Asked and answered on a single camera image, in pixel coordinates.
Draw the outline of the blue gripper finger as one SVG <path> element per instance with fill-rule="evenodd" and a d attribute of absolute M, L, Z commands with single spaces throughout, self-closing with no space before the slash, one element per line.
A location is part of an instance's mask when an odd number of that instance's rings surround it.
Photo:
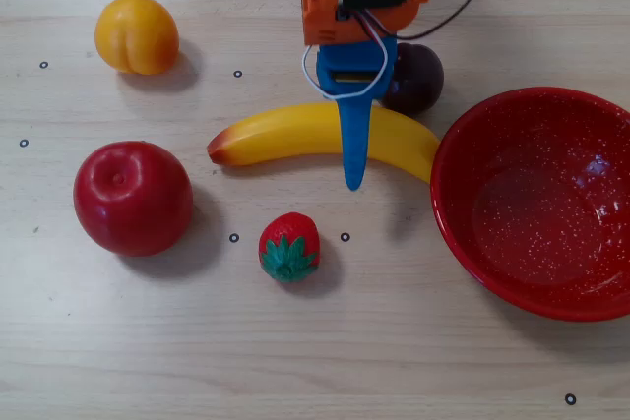
<path fill-rule="evenodd" d="M 364 176 L 372 102 L 388 90 L 396 59 L 397 41 L 390 37 L 379 43 L 323 45 L 317 53 L 319 87 L 338 105 L 344 173 L 352 191 Z"/>

